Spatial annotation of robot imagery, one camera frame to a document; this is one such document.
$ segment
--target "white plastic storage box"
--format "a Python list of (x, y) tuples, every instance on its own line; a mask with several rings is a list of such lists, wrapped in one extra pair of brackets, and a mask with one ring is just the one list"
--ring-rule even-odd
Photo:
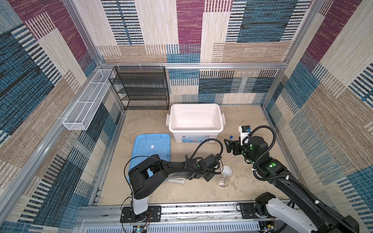
[(217, 138), (225, 125), (217, 104), (174, 104), (166, 125), (178, 143), (201, 143)]

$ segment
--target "striped fabric wall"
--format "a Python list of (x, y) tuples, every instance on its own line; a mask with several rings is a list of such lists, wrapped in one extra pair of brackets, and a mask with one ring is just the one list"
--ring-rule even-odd
[(261, 104), (277, 71), (168, 70), (170, 104)]
[(373, 232), (373, 1), (326, 0), (266, 111), (298, 176)]
[(71, 232), (91, 194), (121, 114), (106, 93), (86, 131), (65, 129), (0, 227), (1, 233)]
[(0, 195), (95, 64), (62, 0), (0, 0)]
[[(95, 68), (62, 0), (0, 0), (0, 195)], [(69, 232), (117, 125), (107, 92), (87, 131), (65, 130), (0, 232)]]
[[(283, 62), (311, 0), (75, 3), (106, 63)], [(274, 77), (272, 70), (167, 73), (171, 104), (260, 104)]]

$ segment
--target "beige table surface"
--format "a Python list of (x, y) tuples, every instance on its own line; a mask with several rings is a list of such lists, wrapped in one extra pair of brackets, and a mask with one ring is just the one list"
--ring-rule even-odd
[[(225, 138), (232, 135), (233, 140), (238, 140), (238, 127), (250, 125), (255, 128), (259, 125), (268, 125), (260, 106), (238, 105), (221, 106), (220, 110), (225, 115), (226, 125), (219, 134), (218, 139), (224, 144)], [(189, 157), (198, 146), (197, 143), (176, 143), (172, 133), (166, 126), (166, 110), (129, 110), (120, 133), (120, 137), (105, 179), (101, 193), (100, 205), (120, 205), (130, 196), (130, 189), (123, 176), (125, 164), (131, 158), (136, 136), (147, 133), (168, 133), (171, 135), (171, 161), (184, 161), (185, 154)], [(272, 133), (268, 129), (260, 129), (254, 135), (262, 136), (268, 144), (272, 141)], [(196, 153), (196, 157), (206, 157), (217, 154), (220, 146), (217, 142), (205, 143)], [(288, 167), (280, 148), (275, 143), (270, 151), (270, 156), (278, 159)], [(164, 182), (150, 196), (149, 203), (180, 203), (180, 202), (211, 202), (211, 201), (244, 201), (254, 200), (258, 195), (268, 191), (280, 199), (286, 195), (270, 185), (268, 182), (254, 178), (251, 171), (252, 165), (246, 164), (241, 155), (234, 156), (227, 153), (224, 146), (222, 154), (224, 165), (229, 165), (233, 174), (228, 187), (221, 188), (217, 185), (215, 177), (206, 182), (205, 179), (186, 180), (185, 184)]]

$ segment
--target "white mesh shelf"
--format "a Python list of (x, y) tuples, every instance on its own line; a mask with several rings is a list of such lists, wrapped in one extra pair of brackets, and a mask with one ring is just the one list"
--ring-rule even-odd
[(110, 69), (100, 69), (85, 88), (78, 101), (63, 121), (68, 130), (87, 130), (107, 89), (114, 73)]

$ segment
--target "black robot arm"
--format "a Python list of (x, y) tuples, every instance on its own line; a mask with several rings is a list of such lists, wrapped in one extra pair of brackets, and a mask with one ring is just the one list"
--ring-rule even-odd
[[(273, 133), (273, 141), (269, 147), (262, 137), (252, 136), (260, 128), (270, 129)], [(272, 128), (259, 126), (243, 140), (244, 145), (241, 145), (240, 140), (224, 139), (224, 143), (228, 153), (233, 151), (233, 155), (243, 155), (246, 163), (253, 164), (252, 170), (257, 179), (268, 181), (286, 194), (310, 218), (318, 232), (359, 232), (359, 224), (353, 217), (343, 217), (320, 201), (281, 162), (269, 156), (268, 151), (274, 145), (275, 139)], [(256, 199), (256, 212), (259, 215), (268, 215), (266, 203), (273, 197), (273, 194), (266, 192)]]
[(189, 180), (203, 177), (210, 181), (216, 169), (220, 168), (221, 155), (210, 154), (205, 159), (201, 157), (188, 158), (185, 162), (168, 162), (159, 159), (158, 155), (152, 155), (129, 172), (129, 180), (132, 185), (135, 199), (142, 199), (154, 192), (167, 179), (186, 178)]

